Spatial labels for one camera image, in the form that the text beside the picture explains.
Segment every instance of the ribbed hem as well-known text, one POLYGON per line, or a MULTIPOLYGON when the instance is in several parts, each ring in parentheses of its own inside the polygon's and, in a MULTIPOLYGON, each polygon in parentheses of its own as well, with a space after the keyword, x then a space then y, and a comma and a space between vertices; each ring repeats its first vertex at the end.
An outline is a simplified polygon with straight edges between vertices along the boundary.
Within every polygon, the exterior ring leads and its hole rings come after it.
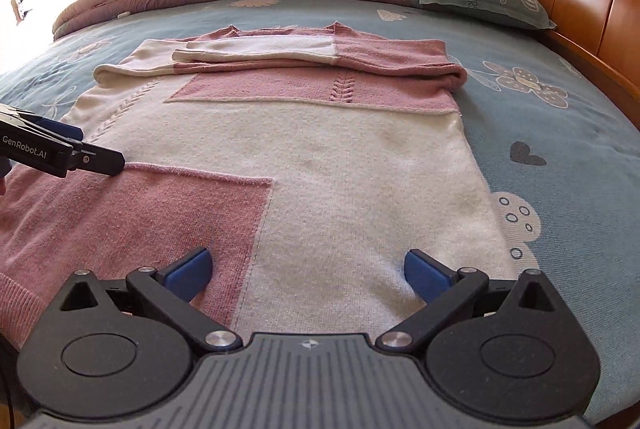
POLYGON ((20 349, 46 304, 25 287, 0 273, 0 332, 20 349))

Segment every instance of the gripper logo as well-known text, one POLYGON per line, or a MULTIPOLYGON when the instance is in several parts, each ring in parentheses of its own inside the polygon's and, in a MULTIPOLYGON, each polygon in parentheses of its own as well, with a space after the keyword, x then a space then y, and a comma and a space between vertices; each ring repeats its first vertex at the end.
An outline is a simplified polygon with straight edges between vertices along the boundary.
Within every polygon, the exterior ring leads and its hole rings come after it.
POLYGON ((13 138, 9 138, 7 135, 2 137, 2 142, 7 144, 14 149, 19 149, 20 151, 24 151, 25 153, 32 154, 39 158, 46 158, 47 154, 38 147, 31 147, 28 144, 22 143, 20 140, 14 140, 13 138))

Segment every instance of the blue gripper pad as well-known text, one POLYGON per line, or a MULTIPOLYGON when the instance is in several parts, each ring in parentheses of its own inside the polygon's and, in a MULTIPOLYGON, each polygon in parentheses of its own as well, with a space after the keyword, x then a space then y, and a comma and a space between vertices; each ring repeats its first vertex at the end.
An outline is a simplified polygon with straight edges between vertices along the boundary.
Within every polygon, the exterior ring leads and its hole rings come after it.
POLYGON ((60 136, 64 136, 65 138, 78 140, 79 142, 81 142, 82 138, 84 138, 84 133, 79 127, 64 124, 62 122, 55 122, 54 120, 49 120, 48 118, 41 118, 36 122, 36 125, 39 125, 44 129, 48 129, 49 131, 60 136))
POLYGON ((413 249, 404 256, 404 278, 424 302, 430 303, 458 281, 458 273, 413 249))
POLYGON ((206 249, 198 249, 161 272, 164 280, 160 284, 183 301, 191 301, 204 290, 213 275, 213 258, 206 249))

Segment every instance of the blue bedsheet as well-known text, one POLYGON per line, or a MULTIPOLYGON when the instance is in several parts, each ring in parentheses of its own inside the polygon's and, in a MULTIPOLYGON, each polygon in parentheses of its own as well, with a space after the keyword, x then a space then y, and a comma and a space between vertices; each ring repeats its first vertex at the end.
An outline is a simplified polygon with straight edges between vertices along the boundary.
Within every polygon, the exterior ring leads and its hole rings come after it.
POLYGON ((588 332, 599 421, 640 399, 640 133, 558 55, 518 30, 354 0, 218 1, 145 12, 59 40, 0 76, 0 102, 60 119, 144 39, 335 21, 393 39, 444 40, 469 73, 455 95, 501 210, 511 256, 533 253, 588 332))

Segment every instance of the metal screw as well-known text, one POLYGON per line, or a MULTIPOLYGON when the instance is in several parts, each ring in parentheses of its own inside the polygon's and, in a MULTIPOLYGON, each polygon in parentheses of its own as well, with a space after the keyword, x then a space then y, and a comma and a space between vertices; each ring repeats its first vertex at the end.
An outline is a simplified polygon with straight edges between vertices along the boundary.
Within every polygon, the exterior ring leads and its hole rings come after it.
POLYGON ((405 332, 386 332, 380 340, 389 348, 406 348, 414 341, 412 336, 405 332))
POLYGON ((217 332, 207 333, 204 340, 209 346, 213 346, 214 348, 226 348, 236 341, 236 335, 226 330, 218 330, 217 332))

